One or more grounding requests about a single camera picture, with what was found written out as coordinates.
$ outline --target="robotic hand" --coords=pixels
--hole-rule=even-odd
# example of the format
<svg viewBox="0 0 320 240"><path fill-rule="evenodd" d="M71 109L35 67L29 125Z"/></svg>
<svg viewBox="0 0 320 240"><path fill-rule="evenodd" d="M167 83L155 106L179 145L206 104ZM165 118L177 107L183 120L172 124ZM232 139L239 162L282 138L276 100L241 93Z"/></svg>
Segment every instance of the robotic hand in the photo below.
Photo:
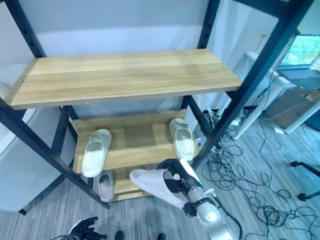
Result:
<svg viewBox="0 0 320 240"><path fill-rule="evenodd" d="M184 162L182 165L177 159L167 159L156 169L167 169L170 172L172 179L164 179L167 188L175 194L183 193L188 200L183 207L185 214L190 218L198 217L210 240L238 239L227 229L215 202L206 195L196 173L188 163ZM174 179L176 174L179 175L179 180Z"/></svg>
<svg viewBox="0 0 320 240"><path fill-rule="evenodd" d="M68 240L70 238L74 240L107 240L107 235L101 235L95 232L94 227L90 227L98 220L97 216L90 217L86 220L77 222L70 230L69 237L64 237L62 240Z"/></svg>

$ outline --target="computer monitor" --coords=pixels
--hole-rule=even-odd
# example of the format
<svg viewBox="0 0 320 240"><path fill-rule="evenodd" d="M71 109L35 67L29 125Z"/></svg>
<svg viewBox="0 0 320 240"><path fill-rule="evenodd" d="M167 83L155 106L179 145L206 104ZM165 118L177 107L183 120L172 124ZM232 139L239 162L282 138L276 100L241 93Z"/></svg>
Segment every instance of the computer monitor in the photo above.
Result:
<svg viewBox="0 0 320 240"><path fill-rule="evenodd" d="M297 35L278 69L308 67L320 54L320 35Z"/></svg>

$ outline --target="white slipper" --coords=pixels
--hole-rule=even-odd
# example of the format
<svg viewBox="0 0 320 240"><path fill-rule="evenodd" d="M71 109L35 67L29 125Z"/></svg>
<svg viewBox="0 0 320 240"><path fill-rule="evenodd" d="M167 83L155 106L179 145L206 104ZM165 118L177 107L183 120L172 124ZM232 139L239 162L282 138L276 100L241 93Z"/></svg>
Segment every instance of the white slipper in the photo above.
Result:
<svg viewBox="0 0 320 240"><path fill-rule="evenodd" d="M112 135L107 129L99 129L91 134L82 162L83 176L93 178L102 172L111 140Z"/></svg>
<svg viewBox="0 0 320 240"><path fill-rule="evenodd" d="M195 146L188 123L180 118L174 118L169 124L176 156L191 161L195 156Z"/></svg>
<svg viewBox="0 0 320 240"><path fill-rule="evenodd" d="M115 192L112 170L103 173L99 178L98 188L101 201L110 202L114 198Z"/></svg>
<svg viewBox="0 0 320 240"><path fill-rule="evenodd" d="M129 175L131 181L140 189L160 198L167 203L182 209L188 201L182 194L174 195L165 183L166 179L172 179L166 169L142 170L135 169Z"/></svg>

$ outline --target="tangled wires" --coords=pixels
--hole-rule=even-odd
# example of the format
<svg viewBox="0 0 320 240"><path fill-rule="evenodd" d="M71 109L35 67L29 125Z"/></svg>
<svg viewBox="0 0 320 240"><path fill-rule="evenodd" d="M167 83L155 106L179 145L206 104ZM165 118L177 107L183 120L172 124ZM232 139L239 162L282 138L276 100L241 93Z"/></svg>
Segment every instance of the tangled wires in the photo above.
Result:
<svg viewBox="0 0 320 240"><path fill-rule="evenodd" d="M265 158L263 159L267 163L268 173L260 173L257 181L249 178L244 166L236 162L236 157L240 157L243 154L243 149L233 143L225 146L221 152L210 153L206 165L202 167L202 175L219 189L227 191L235 188L239 189L247 199L254 215L265 225L266 231L264 234L249 233L245 236L245 239L247 240L250 236L260 236L268 239L270 227L285 227L308 232L310 240L318 240L319 238L312 232L313 227L320 227L315 224L315 221L319 219L316 211L306 206L292 209L289 203L290 192L286 189L276 191L272 188L273 169ZM264 196L265 191L268 191L268 198L277 199L277 203L279 203L277 206L268 204L268 198ZM289 227L288 220L300 220L302 227Z"/></svg>

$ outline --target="cable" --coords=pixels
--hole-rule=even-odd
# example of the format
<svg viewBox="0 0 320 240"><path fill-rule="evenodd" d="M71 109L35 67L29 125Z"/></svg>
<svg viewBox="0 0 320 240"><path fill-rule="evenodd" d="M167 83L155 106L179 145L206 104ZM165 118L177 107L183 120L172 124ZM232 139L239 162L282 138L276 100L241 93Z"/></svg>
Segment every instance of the cable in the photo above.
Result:
<svg viewBox="0 0 320 240"><path fill-rule="evenodd" d="M227 209L224 207L224 205L222 204L222 202L219 200L219 198L217 197L217 196L215 196L214 197L214 199L217 201L217 203L219 204L219 206L217 207L218 209L219 208L221 208L223 211L224 211L224 213L225 213L225 215L227 215L230 219L232 219L237 225L238 225L238 227L239 227L239 239L241 239L242 238L242 234L243 234L243 229L242 229L242 226L241 226L241 224L240 224L240 222L233 216L233 215L231 215L228 211L227 211Z"/></svg>
<svg viewBox="0 0 320 240"><path fill-rule="evenodd" d="M60 235L60 236L56 236L54 238L50 238L49 240L55 240L55 239L59 239L59 238L68 238L68 239L71 239L71 240L75 240L73 237L69 236L69 235Z"/></svg>

